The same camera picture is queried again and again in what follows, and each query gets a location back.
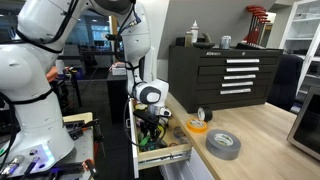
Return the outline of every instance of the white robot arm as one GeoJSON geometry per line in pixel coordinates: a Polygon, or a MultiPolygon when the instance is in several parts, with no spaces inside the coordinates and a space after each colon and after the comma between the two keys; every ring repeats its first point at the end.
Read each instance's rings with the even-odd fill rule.
{"type": "MultiPolygon", "coordinates": [[[[37,156],[39,162],[32,171],[36,173],[50,169],[73,149],[74,142],[63,124],[57,97],[51,93],[45,74],[87,9],[105,16],[115,15],[120,24],[128,17],[129,25],[125,24],[122,33],[128,68],[127,91],[142,103],[164,106],[168,84],[161,80],[146,83],[139,77],[138,64],[150,49],[150,33],[143,6],[136,3],[132,13],[135,2],[131,1],[26,1],[18,16],[16,41],[0,45],[0,96],[14,107],[21,127],[14,142],[0,148],[0,162],[22,155],[23,163],[28,164],[37,156]]],[[[22,173],[20,169],[12,176],[22,173]]]]}

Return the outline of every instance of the black tool chest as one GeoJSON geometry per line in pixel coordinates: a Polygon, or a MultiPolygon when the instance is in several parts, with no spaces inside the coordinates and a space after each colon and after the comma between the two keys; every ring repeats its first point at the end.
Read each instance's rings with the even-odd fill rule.
{"type": "Polygon", "coordinates": [[[170,93],[188,113],[265,103],[282,50],[221,50],[170,46],[170,93]]]}

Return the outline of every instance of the chair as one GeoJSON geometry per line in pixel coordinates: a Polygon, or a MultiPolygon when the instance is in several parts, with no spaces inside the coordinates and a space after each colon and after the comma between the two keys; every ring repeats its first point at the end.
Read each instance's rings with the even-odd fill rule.
{"type": "Polygon", "coordinates": [[[303,59],[284,54],[274,79],[267,102],[290,111],[296,98],[303,59]]]}

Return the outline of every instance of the silver tape roll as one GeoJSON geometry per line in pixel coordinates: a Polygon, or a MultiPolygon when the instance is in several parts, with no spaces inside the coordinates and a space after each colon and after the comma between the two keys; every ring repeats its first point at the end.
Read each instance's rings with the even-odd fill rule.
{"type": "Polygon", "coordinates": [[[207,134],[206,147],[214,156],[224,159],[236,159],[240,152],[239,139],[223,130],[211,130],[207,134]]]}
{"type": "Polygon", "coordinates": [[[208,107],[199,107],[198,118],[205,122],[210,121],[212,119],[212,109],[208,107]]]}

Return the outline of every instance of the shelving unit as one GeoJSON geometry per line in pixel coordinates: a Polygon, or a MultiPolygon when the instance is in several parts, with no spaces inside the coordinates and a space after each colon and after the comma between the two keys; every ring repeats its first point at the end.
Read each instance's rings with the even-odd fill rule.
{"type": "Polygon", "coordinates": [[[303,103],[311,85],[320,85],[319,43],[320,1],[295,2],[279,48],[304,59],[297,88],[296,100],[299,103],[303,103]]]}

